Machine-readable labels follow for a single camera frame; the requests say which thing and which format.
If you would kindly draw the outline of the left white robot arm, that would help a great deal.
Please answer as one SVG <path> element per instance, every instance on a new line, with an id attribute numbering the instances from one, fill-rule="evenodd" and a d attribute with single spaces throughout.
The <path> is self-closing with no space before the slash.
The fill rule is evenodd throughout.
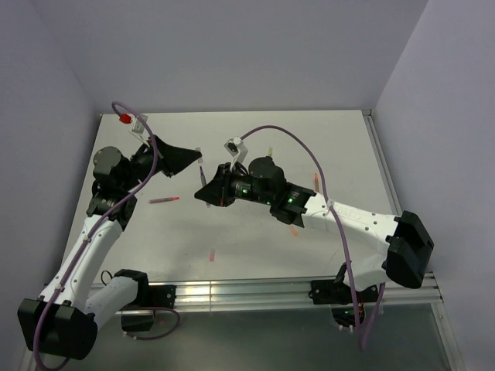
<path id="1" fill-rule="evenodd" d="M 171 146 L 159 137 L 147 140 L 130 158 L 108 146 L 93 157 L 92 198 L 82 230 L 55 278 L 36 299 L 24 299 L 17 311 L 27 348 L 66 359 L 84 359 L 99 329 L 126 306 L 143 308 L 151 290 L 146 273 L 119 270 L 96 294 L 93 281 L 109 250 L 134 212 L 136 190 L 148 175 L 167 177 L 201 158 L 200 151 Z"/>

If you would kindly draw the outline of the purple highlighter pen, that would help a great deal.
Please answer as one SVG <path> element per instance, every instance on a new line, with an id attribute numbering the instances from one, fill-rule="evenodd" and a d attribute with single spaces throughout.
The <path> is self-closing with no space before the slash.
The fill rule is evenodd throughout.
<path id="1" fill-rule="evenodd" d="M 201 180 L 202 186 L 205 186 L 207 184 L 206 176 L 204 174 L 204 171 L 203 171 L 203 167 L 202 166 L 200 166 L 200 180 Z"/>

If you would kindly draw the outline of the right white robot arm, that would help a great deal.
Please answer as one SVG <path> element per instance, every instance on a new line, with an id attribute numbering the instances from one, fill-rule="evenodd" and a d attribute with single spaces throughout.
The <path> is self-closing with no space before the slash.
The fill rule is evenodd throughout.
<path id="1" fill-rule="evenodd" d="M 434 243 L 420 217 L 372 213 L 325 200 L 324 195 L 286 180 L 271 158 L 240 164 L 220 164 L 212 180 L 195 193 L 212 206 L 228 207 L 237 199 L 268 206 L 277 221 L 301 228 L 344 234 L 374 249 L 367 258 L 343 265 L 334 286 L 336 296 L 352 301 L 361 291 L 389 281 L 404 288 L 422 286 Z"/>

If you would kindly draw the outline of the red highlighter pen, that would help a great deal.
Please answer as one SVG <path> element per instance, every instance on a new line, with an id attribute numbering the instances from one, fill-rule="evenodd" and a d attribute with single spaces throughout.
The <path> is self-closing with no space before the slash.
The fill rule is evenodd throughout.
<path id="1" fill-rule="evenodd" d="M 174 202 L 180 200 L 180 197 L 178 196 L 170 196 L 170 197 L 164 197 L 164 198 L 157 198 L 157 199 L 150 199 L 148 201 L 149 204 L 158 204 L 158 203 L 169 203 L 169 202 Z"/>

